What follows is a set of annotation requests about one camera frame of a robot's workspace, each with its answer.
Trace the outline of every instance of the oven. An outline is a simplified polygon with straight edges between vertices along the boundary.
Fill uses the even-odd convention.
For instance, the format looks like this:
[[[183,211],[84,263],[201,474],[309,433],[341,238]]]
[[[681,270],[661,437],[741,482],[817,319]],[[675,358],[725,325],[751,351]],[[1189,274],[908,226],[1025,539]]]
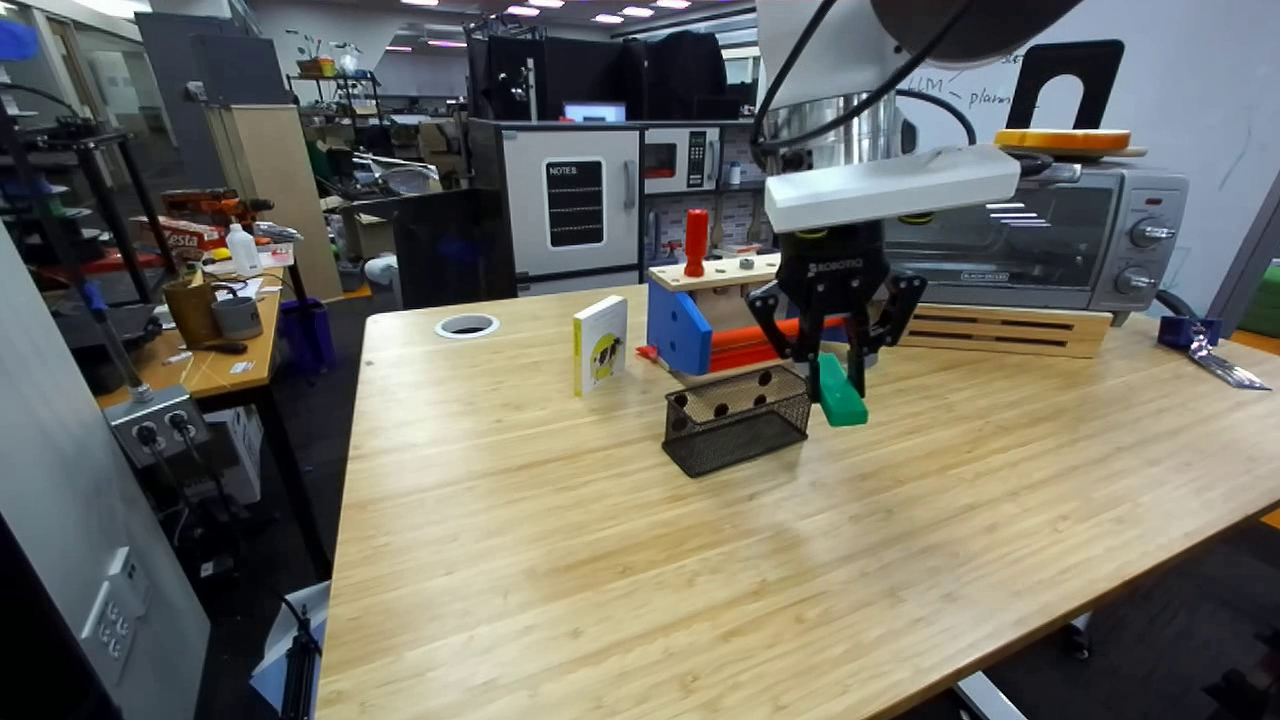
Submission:
[[[721,128],[645,128],[645,191],[713,191],[721,185]]]
[[[502,128],[517,278],[639,267],[636,128]]]
[[[1142,310],[1156,300],[1189,178],[1058,163],[1013,198],[884,225],[895,270],[930,274],[933,302]]]

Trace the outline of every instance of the green block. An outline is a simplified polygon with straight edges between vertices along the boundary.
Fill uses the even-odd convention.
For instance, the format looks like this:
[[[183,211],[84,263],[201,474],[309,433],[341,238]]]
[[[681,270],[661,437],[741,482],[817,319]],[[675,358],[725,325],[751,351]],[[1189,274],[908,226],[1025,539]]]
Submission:
[[[1253,302],[1242,316],[1242,329],[1261,335],[1280,335],[1280,263],[1255,282]]]
[[[817,354],[817,388],[833,428],[868,423],[863,394],[850,384],[842,354]]]

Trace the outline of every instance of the microwave oven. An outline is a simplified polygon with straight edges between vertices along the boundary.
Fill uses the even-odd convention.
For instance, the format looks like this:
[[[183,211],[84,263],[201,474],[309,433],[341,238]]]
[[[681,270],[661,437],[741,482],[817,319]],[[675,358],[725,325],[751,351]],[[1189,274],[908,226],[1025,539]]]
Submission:
[[[721,128],[645,128],[645,191],[713,191],[721,185]]]
[[[895,270],[930,302],[1144,310],[1179,234],[1189,178],[1123,163],[1058,163],[1013,198],[884,225]]]

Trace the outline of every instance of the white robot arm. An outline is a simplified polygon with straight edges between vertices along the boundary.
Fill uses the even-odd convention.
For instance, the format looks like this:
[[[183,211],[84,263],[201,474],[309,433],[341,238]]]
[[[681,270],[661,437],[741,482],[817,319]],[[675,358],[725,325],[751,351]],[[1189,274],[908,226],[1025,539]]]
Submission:
[[[772,77],[755,146],[803,157],[767,177],[772,233],[868,225],[1016,191],[1016,160],[973,142],[904,157],[895,84],[924,59],[1007,57],[1079,0],[755,0]]]
[[[850,316],[850,384],[908,329],[924,274],[891,274],[884,214],[1007,198],[1022,163],[1000,146],[904,157],[895,84],[924,59],[994,59],[1079,0],[755,0],[766,68],[755,157],[767,166],[766,211],[779,270],[750,306],[779,354],[807,364],[820,394],[826,316]],[[799,316],[796,341],[775,329],[779,300]]]

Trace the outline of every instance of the control box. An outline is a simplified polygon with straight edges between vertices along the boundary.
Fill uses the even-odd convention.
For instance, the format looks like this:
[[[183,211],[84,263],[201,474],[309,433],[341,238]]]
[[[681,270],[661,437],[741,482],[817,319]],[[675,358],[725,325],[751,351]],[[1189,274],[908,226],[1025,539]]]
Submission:
[[[132,467],[162,465],[208,439],[206,414],[179,388],[138,392],[127,405],[108,408],[108,423]]]
[[[95,598],[81,626],[81,649],[108,689],[120,685],[143,621],[150,621],[150,581],[132,547],[118,547],[108,558],[108,577],[95,587]]]

